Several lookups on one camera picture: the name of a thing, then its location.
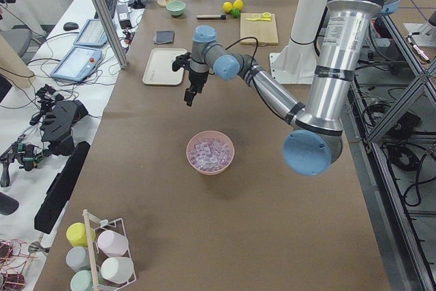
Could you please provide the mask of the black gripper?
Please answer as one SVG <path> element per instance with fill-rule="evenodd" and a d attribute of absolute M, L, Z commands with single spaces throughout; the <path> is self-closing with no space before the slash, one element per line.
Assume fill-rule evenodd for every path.
<path fill-rule="evenodd" d="M 181 68 L 188 71 L 190 82 L 189 88 L 185 90 L 184 101 L 189 107 L 192 107 L 195 96 L 202 92 L 202 89 L 207 82 L 209 68 L 207 65 L 197 62 L 191 56 L 190 52 L 176 56 L 176 59 L 172 63 L 173 72 L 176 72 Z"/>

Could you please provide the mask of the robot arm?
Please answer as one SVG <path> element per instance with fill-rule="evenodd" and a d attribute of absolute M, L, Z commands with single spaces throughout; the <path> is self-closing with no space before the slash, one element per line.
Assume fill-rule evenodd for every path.
<path fill-rule="evenodd" d="M 189 73 L 187 104 L 202 92 L 210 73 L 224 80 L 242 78 L 294 127 L 283 144 L 288 166 L 303 175 L 321 174 L 342 152 L 340 117 L 369 24 L 376 16 L 393 13 L 398 4 L 399 0 L 326 1 L 330 17 L 307 103 L 299 102 L 252 56 L 227 51 L 217 42 L 217 31 L 208 25 L 196 27 L 191 50 L 179 55 L 172 68 Z"/>

